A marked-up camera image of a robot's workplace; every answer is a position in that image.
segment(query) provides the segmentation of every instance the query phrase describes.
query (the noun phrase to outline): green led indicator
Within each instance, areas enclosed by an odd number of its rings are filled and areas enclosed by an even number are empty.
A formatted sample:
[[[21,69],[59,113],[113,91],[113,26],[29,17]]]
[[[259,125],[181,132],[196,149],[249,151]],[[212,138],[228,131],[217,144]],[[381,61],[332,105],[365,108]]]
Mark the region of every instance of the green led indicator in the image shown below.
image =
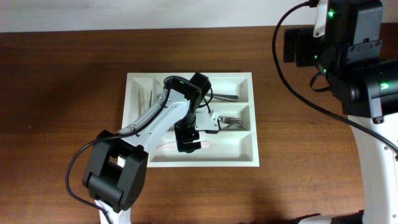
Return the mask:
[[[381,88],[381,90],[388,90],[389,85],[387,83],[382,83],[382,84],[380,84],[380,88]]]
[[[335,15],[335,12],[332,9],[330,9],[330,11],[328,12],[328,15],[330,18],[333,18],[333,16]]]

